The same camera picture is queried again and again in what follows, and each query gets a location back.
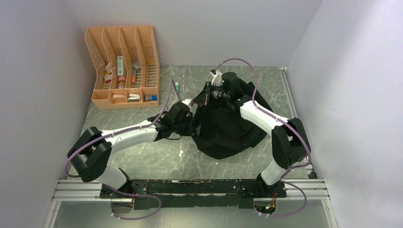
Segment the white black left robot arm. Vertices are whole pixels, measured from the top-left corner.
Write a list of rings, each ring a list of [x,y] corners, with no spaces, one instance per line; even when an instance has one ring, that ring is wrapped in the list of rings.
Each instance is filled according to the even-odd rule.
[[[108,165],[110,156],[137,144],[168,139],[172,134],[191,136],[195,132],[193,105],[193,100],[185,99],[157,116],[116,130],[90,127],[68,152],[67,162],[83,182],[99,181],[124,198],[133,192],[132,181],[122,169]]]

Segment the black student backpack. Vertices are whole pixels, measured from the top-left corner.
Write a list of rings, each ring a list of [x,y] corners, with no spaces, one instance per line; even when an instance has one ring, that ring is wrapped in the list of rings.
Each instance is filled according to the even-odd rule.
[[[197,149],[220,160],[254,148],[267,133],[232,109],[197,105],[193,117],[196,133],[192,135]]]

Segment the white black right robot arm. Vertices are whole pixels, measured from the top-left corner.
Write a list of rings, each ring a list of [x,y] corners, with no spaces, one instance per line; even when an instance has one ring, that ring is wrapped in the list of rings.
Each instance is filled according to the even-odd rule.
[[[192,139],[198,150],[217,160],[241,153],[270,136],[272,161],[257,177],[259,195],[269,196],[285,173],[310,150],[302,122],[273,113],[252,82],[234,72],[210,71],[212,80],[194,98]]]

